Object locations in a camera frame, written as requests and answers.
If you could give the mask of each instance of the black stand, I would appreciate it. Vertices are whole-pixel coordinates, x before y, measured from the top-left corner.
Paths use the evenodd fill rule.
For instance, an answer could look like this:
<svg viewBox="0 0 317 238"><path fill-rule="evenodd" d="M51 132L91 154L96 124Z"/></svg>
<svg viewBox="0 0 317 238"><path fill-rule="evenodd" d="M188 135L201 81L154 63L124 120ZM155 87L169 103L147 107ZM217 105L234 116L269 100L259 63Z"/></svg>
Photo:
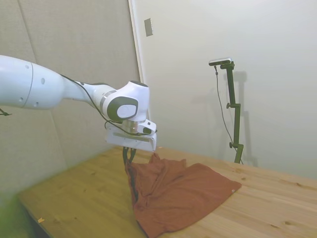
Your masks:
<svg viewBox="0 0 317 238"><path fill-rule="evenodd" d="M234 132L233 132L233 143L229 143L230 148L236 148L236 157L234 159L235 163L240 163L243 145L239 144L239 134L240 134L240 111L241 111L241 104L236 103L235 95L234 95L234 84L233 84L233 69L234 69L234 62L230 62L227 64L222 64L220 66L221 69L227 70L227 80L228 80L228 89L229 89L229 98L230 103L227 104L228 108L234 108Z"/></svg>

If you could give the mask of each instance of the beige wall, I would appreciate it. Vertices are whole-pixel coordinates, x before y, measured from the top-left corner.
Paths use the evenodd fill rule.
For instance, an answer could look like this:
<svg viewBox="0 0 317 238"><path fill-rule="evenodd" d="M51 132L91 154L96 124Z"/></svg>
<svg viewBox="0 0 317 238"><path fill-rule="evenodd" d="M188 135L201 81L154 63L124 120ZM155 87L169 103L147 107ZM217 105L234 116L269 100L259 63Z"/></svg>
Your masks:
<svg viewBox="0 0 317 238"><path fill-rule="evenodd" d="M126 0L0 0L0 55L114 88L139 80ZM80 102L52 111L1 107L0 236L32 237L16 193L109 148L103 120Z"/></svg>

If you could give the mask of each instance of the white wall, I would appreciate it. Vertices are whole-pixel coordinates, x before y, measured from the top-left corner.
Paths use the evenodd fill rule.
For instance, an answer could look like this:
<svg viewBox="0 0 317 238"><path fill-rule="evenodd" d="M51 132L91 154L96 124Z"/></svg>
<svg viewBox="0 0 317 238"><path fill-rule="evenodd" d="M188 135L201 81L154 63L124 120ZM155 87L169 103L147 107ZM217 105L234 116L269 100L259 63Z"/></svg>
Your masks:
<svg viewBox="0 0 317 238"><path fill-rule="evenodd" d="M231 56L245 163L317 179L315 0L133 2L159 145L234 160L208 66ZM149 17L154 35L146 37ZM234 111L224 112L233 133Z"/></svg>

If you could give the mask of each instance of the table top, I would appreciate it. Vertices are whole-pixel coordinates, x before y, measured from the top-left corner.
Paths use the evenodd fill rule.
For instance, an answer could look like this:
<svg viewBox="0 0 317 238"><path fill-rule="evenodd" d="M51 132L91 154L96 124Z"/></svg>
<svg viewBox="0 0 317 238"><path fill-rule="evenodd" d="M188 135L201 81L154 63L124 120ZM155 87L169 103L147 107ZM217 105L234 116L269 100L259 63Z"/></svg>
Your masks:
<svg viewBox="0 0 317 238"><path fill-rule="evenodd" d="M162 238L316 238L317 181L167 148L161 158L202 163L243 186L197 223ZM147 163L137 151L134 162ZM122 148L115 147L19 194L56 238L146 237L135 221Z"/></svg>

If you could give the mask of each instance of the white plastic housing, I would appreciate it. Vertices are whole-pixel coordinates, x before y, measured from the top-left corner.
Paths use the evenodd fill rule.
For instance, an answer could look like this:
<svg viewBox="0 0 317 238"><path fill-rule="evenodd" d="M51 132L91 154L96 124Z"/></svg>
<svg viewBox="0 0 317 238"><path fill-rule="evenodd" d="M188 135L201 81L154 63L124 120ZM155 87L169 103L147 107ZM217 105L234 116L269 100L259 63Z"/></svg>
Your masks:
<svg viewBox="0 0 317 238"><path fill-rule="evenodd" d="M138 101L138 110L135 117L130 118L132 121L144 121L147 118L147 111L149 107L150 93L149 88L133 83L128 82L123 88L120 88L115 93L110 94L103 105L103 113L106 114L107 108L110 102L117 97L129 97ZM123 107L125 115L134 115L135 107Z"/></svg>
<svg viewBox="0 0 317 238"><path fill-rule="evenodd" d="M109 125L107 126L106 142L139 150L155 151L157 146L157 134L133 136L124 133L113 125Z"/></svg>
<svg viewBox="0 0 317 238"><path fill-rule="evenodd" d="M49 109L57 106L64 96L64 78L37 64L33 66L33 81L25 108Z"/></svg>
<svg viewBox="0 0 317 238"><path fill-rule="evenodd" d="M32 84L32 64L0 56L0 104L22 108Z"/></svg>

